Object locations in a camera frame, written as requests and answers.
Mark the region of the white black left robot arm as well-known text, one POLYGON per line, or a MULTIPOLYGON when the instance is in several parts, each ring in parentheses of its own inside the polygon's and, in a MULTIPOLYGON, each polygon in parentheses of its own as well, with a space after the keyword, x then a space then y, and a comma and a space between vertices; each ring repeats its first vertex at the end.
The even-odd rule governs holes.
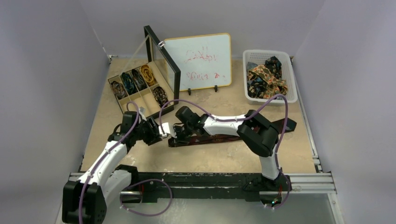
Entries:
POLYGON ((136 142, 148 146, 161 141, 158 124, 152 117, 125 112, 122 122, 109 135, 104 150, 76 181, 63 188, 62 221, 66 224, 101 224, 107 207, 121 190, 139 186, 137 168, 120 165, 136 142))

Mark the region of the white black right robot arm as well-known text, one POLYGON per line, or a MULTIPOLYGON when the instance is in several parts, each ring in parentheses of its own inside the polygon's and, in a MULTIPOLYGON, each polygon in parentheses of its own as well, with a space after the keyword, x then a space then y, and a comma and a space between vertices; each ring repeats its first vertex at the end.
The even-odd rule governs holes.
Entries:
POLYGON ((224 117, 193 112, 183 106, 176 112, 179 123, 172 126, 170 147, 182 147, 241 140, 259 157, 262 183, 273 190, 280 185, 280 171, 275 150, 280 140, 279 128, 255 110, 236 117, 224 117))

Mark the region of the dark red patterned tie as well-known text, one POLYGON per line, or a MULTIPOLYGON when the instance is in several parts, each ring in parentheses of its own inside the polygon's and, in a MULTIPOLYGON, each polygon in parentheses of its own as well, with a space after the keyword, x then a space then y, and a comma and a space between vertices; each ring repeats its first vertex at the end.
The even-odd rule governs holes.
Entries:
MULTIPOLYGON (((284 119, 273 121, 272 124, 275 126, 275 128, 277 128, 278 132, 280 133, 283 128, 284 119)), ((296 126, 297 126, 296 121, 294 121, 292 119, 288 119, 287 124, 286 124, 285 133, 295 131, 296 126)), ((208 136, 193 134, 193 136, 188 136, 188 137, 185 137, 184 139, 171 137, 170 139, 168 139, 168 146, 169 147, 183 147, 183 146, 233 142, 233 141, 239 141, 239 140, 241 140, 240 137, 233 136, 233 135, 227 135, 227 134, 216 134, 216 135, 208 135, 208 136)))

